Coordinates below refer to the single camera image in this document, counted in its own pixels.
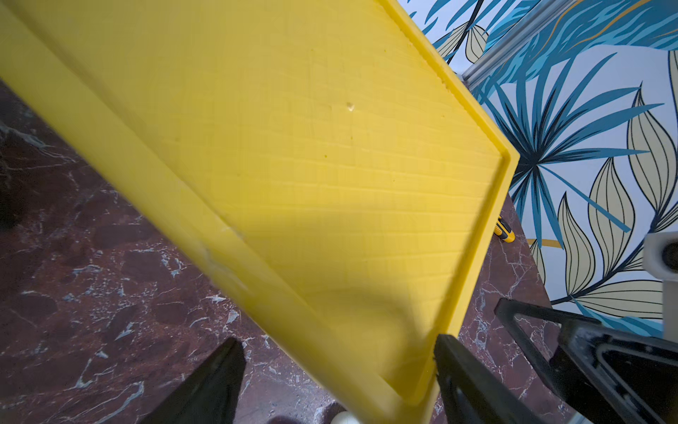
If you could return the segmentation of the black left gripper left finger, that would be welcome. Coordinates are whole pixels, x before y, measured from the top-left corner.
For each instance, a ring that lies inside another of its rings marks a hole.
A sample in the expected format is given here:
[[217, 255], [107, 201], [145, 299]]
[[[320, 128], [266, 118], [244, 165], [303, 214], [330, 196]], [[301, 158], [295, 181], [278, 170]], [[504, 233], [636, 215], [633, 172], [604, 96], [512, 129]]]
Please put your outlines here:
[[242, 343], [224, 341], [144, 423], [233, 423], [245, 374]]

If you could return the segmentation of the white round earphone case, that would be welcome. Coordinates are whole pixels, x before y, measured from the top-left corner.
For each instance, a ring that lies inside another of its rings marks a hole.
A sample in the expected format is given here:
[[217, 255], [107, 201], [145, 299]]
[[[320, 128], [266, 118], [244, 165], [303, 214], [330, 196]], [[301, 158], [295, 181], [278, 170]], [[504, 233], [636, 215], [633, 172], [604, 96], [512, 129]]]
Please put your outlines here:
[[360, 422], [352, 413], [342, 411], [331, 420], [330, 424], [360, 424]]

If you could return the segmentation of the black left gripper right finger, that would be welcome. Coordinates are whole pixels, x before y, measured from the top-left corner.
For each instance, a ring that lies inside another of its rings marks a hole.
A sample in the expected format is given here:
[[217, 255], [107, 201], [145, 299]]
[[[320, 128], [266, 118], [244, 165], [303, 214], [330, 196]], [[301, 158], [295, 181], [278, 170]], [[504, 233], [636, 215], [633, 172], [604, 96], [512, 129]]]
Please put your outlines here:
[[437, 337], [434, 360], [449, 423], [542, 422], [452, 335]]

